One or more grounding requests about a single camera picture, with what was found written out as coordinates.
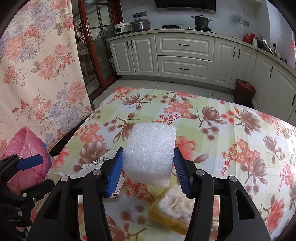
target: trash can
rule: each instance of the trash can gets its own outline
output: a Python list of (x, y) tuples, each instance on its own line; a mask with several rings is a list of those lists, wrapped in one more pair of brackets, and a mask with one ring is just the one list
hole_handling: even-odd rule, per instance
[(255, 95), (255, 88), (247, 81), (237, 79), (234, 90), (235, 104), (241, 104), (244, 106), (249, 106), (251, 99)]

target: pink plastic bag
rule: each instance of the pink plastic bag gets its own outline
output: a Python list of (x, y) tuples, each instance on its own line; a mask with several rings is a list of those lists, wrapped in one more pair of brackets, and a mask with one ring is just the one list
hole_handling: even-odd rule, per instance
[(46, 151), (46, 144), (29, 128), (23, 127), (14, 135), (7, 146), (3, 158), (15, 153), (24, 159), (40, 154), (43, 157), (43, 163), (30, 169), (19, 171), (8, 183), (20, 191), (43, 181), (52, 165), (50, 155)]

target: table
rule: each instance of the table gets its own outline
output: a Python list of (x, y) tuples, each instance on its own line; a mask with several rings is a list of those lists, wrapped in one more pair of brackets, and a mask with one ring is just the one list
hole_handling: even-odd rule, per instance
[[(47, 177), (78, 172), (83, 163), (124, 147), (139, 121), (175, 125), (176, 146), (183, 157), (214, 177), (236, 176), (262, 214), (272, 240), (279, 236), (296, 211), (296, 127), (237, 104), (182, 92), (118, 87), (70, 139)], [(164, 189), (123, 176), (118, 198), (104, 199), (113, 240), (184, 240), (148, 218), (149, 205)], [(170, 185), (176, 184), (173, 169)], [(36, 203), (33, 219), (43, 202)], [(217, 196), (210, 240), (217, 237), (218, 216)], [(81, 239), (86, 240), (82, 204), (79, 224)]]

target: foam block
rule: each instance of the foam block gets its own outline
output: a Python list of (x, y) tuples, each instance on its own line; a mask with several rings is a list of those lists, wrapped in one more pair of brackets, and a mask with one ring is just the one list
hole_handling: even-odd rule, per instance
[(123, 171), (135, 182), (168, 187), (177, 128), (138, 122), (123, 150)]

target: rice cooker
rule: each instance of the rice cooker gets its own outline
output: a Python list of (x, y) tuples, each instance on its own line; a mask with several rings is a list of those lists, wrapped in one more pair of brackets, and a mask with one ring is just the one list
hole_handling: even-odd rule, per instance
[(115, 35), (123, 35), (131, 32), (130, 23), (119, 23), (115, 26)]

